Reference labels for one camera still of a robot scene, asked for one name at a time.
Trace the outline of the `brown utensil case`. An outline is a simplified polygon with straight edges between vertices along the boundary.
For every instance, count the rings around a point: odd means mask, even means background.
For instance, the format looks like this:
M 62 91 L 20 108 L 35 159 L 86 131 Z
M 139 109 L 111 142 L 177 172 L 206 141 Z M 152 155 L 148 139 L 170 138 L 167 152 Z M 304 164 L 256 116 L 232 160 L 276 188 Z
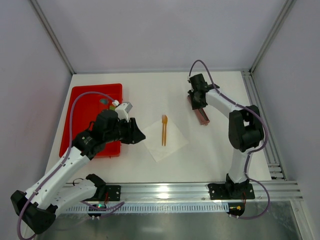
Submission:
M 199 121 L 199 124 L 201 126 L 207 126 L 210 123 L 210 120 L 209 120 L 207 114 L 205 113 L 204 108 L 197 108 L 197 109 L 195 109 L 193 107 L 191 107 L 191 108 L 192 108 L 193 112 L 195 113 L 195 115 Z

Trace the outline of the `white paper napkin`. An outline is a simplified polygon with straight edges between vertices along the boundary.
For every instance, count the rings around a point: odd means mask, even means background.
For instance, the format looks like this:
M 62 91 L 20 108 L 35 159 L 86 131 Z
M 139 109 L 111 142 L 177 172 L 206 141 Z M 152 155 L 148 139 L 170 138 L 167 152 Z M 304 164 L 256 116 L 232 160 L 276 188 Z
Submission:
M 163 127 L 160 119 L 146 127 L 143 133 L 146 139 L 142 142 L 156 163 L 169 157 L 189 143 L 170 118 L 168 118 L 165 127 Z

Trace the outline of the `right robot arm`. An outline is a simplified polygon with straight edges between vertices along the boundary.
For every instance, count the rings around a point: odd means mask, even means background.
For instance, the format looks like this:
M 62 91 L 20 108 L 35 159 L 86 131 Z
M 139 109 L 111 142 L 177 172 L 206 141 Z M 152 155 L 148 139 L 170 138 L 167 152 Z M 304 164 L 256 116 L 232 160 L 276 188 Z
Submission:
M 255 193 L 248 169 L 252 153 L 265 137 L 260 111 L 256 105 L 240 106 L 208 84 L 202 74 L 189 77 L 188 100 L 194 111 L 210 105 L 228 119 L 228 139 L 233 147 L 232 163 L 224 183 L 208 184 L 211 200 L 253 200 Z

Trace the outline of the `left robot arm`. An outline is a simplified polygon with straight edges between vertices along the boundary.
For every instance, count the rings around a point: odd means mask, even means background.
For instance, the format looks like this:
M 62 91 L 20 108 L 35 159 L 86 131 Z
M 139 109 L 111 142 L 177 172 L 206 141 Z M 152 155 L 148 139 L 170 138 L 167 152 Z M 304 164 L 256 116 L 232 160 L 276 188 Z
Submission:
M 88 164 L 106 144 L 120 141 L 137 144 L 146 136 L 138 128 L 135 118 L 120 119 L 114 110 L 103 110 L 91 121 L 89 128 L 78 133 L 54 167 L 26 191 L 16 190 L 10 197 L 18 215 L 18 229 L 24 222 L 36 235 L 51 227 L 67 208 L 84 200 L 103 200 L 107 184 L 95 174 L 69 190 L 62 191 L 67 181 Z

